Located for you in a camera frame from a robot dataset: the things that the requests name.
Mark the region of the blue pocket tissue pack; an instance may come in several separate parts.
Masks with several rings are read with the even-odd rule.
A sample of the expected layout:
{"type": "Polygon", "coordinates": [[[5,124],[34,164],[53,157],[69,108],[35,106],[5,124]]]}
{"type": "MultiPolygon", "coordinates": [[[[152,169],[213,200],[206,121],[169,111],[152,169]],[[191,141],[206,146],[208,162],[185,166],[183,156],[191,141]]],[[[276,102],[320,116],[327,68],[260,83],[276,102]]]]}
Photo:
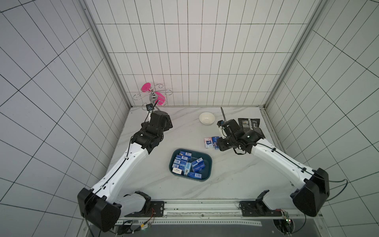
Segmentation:
{"type": "Polygon", "coordinates": [[[212,144],[215,150],[219,150],[219,145],[218,145],[218,139],[219,136],[213,136],[212,138],[212,144]]]}

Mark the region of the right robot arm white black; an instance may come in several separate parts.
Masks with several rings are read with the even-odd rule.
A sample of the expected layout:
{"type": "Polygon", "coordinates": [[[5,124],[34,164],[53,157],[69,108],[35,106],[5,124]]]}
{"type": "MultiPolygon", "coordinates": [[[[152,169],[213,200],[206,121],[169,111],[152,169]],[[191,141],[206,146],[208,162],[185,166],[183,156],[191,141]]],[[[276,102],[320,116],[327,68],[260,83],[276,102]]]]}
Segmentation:
{"type": "Polygon", "coordinates": [[[217,123],[221,137],[217,144],[220,151],[233,149],[237,155],[256,156],[287,178],[291,187],[277,191],[265,190],[258,201],[270,210],[297,209],[306,216],[316,217],[330,195],[329,175],[318,168],[305,166],[272,145],[260,128],[244,131],[230,119],[217,123]]]}

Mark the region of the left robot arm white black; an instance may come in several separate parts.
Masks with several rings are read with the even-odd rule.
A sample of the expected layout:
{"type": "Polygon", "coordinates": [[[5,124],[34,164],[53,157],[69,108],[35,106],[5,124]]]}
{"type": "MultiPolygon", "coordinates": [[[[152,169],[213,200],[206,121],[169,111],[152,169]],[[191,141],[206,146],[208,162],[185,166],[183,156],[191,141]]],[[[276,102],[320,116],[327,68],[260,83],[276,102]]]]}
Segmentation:
{"type": "Polygon", "coordinates": [[[170,116],[153,111],[149,120],[130,139],[126,152],[91,189],[83,188],[77,198],[81,216],[103,232],[109,231],[122,216],[133,213],[148,215],[151,197],[141,191],[118,198],[133,169],[157,147],[164,132],[173,127],[170,116]]]}

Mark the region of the teal storage tray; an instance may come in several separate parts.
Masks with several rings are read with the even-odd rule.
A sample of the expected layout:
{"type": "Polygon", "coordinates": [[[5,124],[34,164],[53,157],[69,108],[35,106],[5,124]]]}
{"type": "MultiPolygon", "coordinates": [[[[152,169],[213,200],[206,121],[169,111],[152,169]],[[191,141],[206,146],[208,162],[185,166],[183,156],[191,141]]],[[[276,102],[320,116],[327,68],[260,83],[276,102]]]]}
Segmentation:
{"type": "Polygon", "coordinates": [[[169,170],[175,176],[206,181],[211,175],[212,164],[208,154],[181,148],[172,154],[169,170]]]}

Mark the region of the black snack bag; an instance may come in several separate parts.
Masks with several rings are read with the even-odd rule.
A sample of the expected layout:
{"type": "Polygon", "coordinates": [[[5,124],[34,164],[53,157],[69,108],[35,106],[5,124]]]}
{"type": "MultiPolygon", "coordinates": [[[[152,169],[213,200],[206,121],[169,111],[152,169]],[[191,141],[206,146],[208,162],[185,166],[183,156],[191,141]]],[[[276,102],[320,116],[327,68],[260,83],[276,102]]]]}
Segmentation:
{"type": "Polygon", "coordinates": [[[260,137],[265,138],[262,130],[260,129],[260,119],[255,118],[239,118],[239,126],[242,128],[246,136],[248,135],[259,135],[260,137]]]}

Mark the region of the chrome cup holder stand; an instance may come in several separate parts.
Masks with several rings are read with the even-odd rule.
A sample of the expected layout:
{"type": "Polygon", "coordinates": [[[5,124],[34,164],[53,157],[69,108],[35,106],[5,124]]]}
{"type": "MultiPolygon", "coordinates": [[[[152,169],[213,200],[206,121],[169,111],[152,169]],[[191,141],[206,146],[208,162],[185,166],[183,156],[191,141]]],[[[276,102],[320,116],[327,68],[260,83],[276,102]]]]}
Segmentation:
{"type": "Polygon", "coordinates": [[[150,92],[142,92],[142,94],[140,93],[137,93],[133,96],[133,100],[134,101],[140,101],[142,100],[143,98],[147,97],[149,99],[149,103],[143,103],[142,105],[142,109],[144,111],[147,111],[146,109],[146,105],[147,104],[153,104],[155,106],[154,110],[160,110],[160,107],[162,106],[159,106],[157,103],[157,97],[155,95],[155,92],[158,91],[160,93],[162,93],[165,97],[166,97],[166,102],[165,102],[165,105],[167,105],[167,99],[168,99],[168,96],[172,95],[173,94],[173,91],[172,90],[169,90],[169,89],[163,89],[164,88],[164,85],[163,84],[156,84],[156,85],[153,85],[151,84],[151,91],[150,92]]]}

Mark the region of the pink cup lower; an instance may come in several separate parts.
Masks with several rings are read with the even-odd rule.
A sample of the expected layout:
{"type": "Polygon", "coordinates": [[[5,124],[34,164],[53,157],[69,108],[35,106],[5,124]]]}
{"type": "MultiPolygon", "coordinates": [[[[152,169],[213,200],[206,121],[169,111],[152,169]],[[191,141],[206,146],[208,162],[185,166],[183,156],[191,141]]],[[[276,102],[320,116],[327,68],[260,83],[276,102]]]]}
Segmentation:
{"type": "Polygon", "coordinates": [[[164,106],[165,105],[165,102],[166,102],[166,97],[162,94],[162,93],[160,93],[160,92],[158,92],[158,91],[156,91],[155,92],[155,95],[156,95],[156,97],[157,97],[157,101],[158,101],[158,105],[159,106],[164,106]]]}

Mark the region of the pink cup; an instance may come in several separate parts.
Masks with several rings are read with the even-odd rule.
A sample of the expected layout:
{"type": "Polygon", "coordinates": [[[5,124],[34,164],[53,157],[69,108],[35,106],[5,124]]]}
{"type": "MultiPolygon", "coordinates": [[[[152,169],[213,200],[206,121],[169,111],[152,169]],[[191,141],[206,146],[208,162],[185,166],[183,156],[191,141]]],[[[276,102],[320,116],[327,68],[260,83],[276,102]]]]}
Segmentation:
{"type": "Polygon", "coordinates": [[[145,83],[145,84],[141,87],[141,91],[142,91],[142,92],[150,92],[150,91],[151,91],[151,84],[150,84],[150,83],[145,83]]]}
{"type": "Polygon", "coordinates": [[[155,95],[156,95],[156,97],[157,97],[157,101],[158,101],[158,105],[159,106],[164,106],[165,105],[165,102],[166,102],[166,97],[162,94],[162,93],[160,93],[160,92],[158,92],[158,91],[156,91],[155,92],[155,95]]]}

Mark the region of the white bowl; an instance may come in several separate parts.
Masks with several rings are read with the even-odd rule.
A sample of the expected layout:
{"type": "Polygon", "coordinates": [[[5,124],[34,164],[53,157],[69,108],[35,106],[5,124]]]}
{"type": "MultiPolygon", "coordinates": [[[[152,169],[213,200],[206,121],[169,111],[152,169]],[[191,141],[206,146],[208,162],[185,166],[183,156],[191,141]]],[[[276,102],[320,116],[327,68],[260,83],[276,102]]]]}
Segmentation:
{"type": "Polygon", "coordinates": [[[211,112],[204,112],[199,116],[199,121],[204,125],[212,125],[215,119],[215,116],[211,112]]]}

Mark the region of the pink cup upper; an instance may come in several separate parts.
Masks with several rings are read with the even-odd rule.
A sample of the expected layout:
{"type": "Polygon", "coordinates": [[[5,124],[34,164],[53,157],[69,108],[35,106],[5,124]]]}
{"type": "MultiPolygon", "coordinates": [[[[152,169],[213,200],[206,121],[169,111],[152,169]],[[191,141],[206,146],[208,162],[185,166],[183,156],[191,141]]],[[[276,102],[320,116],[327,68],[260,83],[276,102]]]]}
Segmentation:
{"type": "Polygon", "coordinates": [[[142,92],[150,92],[150,91],[151,91],[151,84],[150,84],[150,83],[145,83],[145,84],[141,87],[141,91],[142,91],[142,92]]]}

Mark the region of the white tissue pack in tray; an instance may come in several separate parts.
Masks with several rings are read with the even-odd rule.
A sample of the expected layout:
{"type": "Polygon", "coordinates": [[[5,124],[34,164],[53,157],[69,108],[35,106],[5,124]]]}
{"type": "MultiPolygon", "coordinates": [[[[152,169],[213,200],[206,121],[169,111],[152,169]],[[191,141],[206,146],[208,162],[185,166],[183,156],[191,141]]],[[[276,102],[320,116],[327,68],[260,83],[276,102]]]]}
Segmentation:
{"type": "Polygon", "coordinates": [[[172,170],[172,172],[175,173],[175,174],[181,175],[183,171],[180,168],[175,168],[174,167],[173,170],[172,170]]]}

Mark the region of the blue tissue pack front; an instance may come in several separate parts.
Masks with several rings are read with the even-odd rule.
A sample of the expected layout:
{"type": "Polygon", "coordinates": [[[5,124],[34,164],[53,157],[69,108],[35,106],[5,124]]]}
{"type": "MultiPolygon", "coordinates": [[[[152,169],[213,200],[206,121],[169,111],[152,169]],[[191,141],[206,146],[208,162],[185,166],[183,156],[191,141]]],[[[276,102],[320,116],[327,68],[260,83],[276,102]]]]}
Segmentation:
{"type": "Polygon", "coordinates": [[[202,174],[196,173],[196,172],[189,172],[188,177],[194,178],[194,179],[202,179],[202,174]]]}

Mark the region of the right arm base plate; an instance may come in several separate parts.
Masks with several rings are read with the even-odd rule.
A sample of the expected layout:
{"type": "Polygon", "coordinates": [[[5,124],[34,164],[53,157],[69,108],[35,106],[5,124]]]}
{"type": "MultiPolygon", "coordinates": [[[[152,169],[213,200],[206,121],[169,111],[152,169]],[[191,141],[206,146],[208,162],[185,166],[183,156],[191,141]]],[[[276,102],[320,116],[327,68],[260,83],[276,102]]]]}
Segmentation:
{"type": "Polygon", "coordinates": [[[268,209],[262,201],[240,201],[243,217],[282,217],[282,212],[268,209]]]}

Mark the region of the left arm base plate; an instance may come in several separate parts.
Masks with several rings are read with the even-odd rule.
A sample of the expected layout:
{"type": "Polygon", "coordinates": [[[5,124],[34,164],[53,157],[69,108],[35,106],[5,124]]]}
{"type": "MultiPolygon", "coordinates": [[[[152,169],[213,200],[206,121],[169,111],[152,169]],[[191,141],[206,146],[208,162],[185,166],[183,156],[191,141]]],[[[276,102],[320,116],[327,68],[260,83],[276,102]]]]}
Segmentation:
{"type": "Polygon", "coordinates": [[[134,212],[125,217],[162,217],[164,212],[164,201],[150,201],[140,212],[134,212]]]}

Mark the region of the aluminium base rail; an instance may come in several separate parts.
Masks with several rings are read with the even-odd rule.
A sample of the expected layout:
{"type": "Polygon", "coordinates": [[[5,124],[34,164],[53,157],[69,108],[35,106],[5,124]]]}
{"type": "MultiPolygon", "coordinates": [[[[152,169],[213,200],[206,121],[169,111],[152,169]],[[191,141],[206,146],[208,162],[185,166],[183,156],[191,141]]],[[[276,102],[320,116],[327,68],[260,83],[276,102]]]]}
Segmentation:
{"type": "Polygon", "coordinates": [[[162,217],[125,217],[118,219],[114,226],[141,225],[251,225],[262,226],[263,221],[276,221],[279,224],[293,224],[296,220],[309,220],[310,217],[297,210],[277,210],[282,217],[243,217],[239,208],[240,201],[254,200],[215,200],[180,199],[166,200],[162,217]]]}

